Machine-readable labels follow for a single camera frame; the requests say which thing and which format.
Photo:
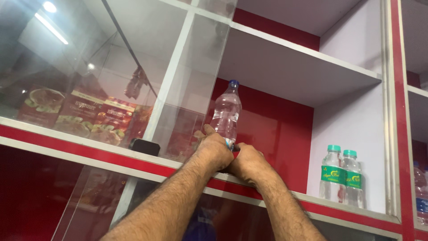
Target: hairy forearm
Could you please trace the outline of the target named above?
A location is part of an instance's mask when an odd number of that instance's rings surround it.
[[[266,177],[256,186],[265,201],[275,240],[325,241],[278,175]]]
[[[198,154],[193,155],[102,241],[181,240],[214,171]]]

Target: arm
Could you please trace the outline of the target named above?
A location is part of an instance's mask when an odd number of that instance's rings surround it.
[[[253,184],[263,196],[275,240],[326,241],[263,154],[245,143],[235,149],[240,153],[229,171]]]
[[[210,177],[229,165],[233,154],[224,139],[209,126],[195,154],[171,178],[141,203],[102,241],[181,240]]]

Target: green bottle label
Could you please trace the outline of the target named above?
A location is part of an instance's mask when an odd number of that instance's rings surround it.
[[[345,184],[346,171],[337,166],[321,166],[321,180]]]
[[[346,182],[345,185],[348,187],[355,187],[361,189],[361,179],[363,175],[356,172],[346,171]]]

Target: green bottle cap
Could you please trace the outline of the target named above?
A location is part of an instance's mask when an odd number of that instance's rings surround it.
[[[350,155],[350,156],[357,156],[357,152],[353,151],[353,150],[344,150],[343,154],[344,155]]]
[[[340,146],[338,146],[338,145],[328,145],[327,151],[340,151]]]

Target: hand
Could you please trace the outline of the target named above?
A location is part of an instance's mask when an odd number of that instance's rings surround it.
[[[232,152],[227,148],[226,141],[208,124],[204,125],[207,135],[200,130],[194,134],[199,139],[199,145],[194,155],[209,164],[213,172],[226,168],[233,160]]]
[[[235,145],[240,151],[235,160],[227,167],[227,172],[234,174],[242,180],[258,186],[258,184],[272,177],[279,177],[272,166],[266,161],[263,153],[252,145],[243,142]]]

